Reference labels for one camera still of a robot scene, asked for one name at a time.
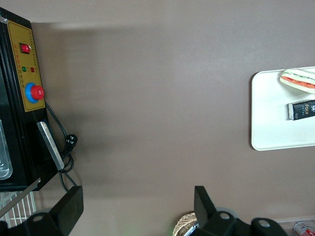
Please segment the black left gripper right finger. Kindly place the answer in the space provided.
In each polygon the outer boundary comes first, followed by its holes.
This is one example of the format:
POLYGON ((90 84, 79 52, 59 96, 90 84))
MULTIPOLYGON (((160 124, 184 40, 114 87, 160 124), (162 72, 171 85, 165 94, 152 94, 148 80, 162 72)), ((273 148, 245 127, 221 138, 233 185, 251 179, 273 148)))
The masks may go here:
POLYGON ((194 188, 194 213, 199 228, 195 236, 241 236, 242 223, 225 210, 217 210, 204 186, 194 188))

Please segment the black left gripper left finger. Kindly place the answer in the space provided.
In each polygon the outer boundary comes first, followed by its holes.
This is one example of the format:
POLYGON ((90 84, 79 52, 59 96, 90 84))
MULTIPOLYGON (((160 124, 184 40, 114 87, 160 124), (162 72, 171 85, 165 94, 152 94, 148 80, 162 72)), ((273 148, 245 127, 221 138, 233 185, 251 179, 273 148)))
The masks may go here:
POLYGON ((84 211, 83 187, 72 187, 48 212, 31 216, 25 230, 28 236, 68 236, 84 211))

